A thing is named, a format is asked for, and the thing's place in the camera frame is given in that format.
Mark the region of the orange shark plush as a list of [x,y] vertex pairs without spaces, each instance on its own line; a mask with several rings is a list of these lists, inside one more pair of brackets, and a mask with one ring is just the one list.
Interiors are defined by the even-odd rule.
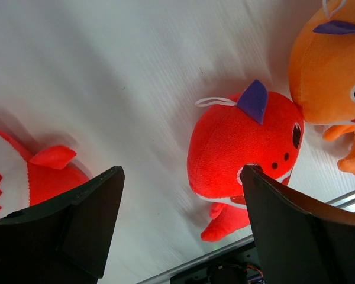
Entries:
[[304,120],[328,127],[324,140],[353,133],[337,166],[355,175],[355,0],[322,2],[293,44],[288,77]]

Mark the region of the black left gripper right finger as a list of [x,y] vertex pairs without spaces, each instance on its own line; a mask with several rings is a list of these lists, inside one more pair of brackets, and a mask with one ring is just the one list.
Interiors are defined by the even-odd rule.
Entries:
[[241,181],[266,283],[355,283],[355,213],[291,189],[255,166]]

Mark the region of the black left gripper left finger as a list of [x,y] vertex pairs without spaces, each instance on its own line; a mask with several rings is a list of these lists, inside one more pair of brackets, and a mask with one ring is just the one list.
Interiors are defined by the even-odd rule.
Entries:
[[77,188],[0,219],[0,283],[96,283],[104,276],[125,174],[114,166]]

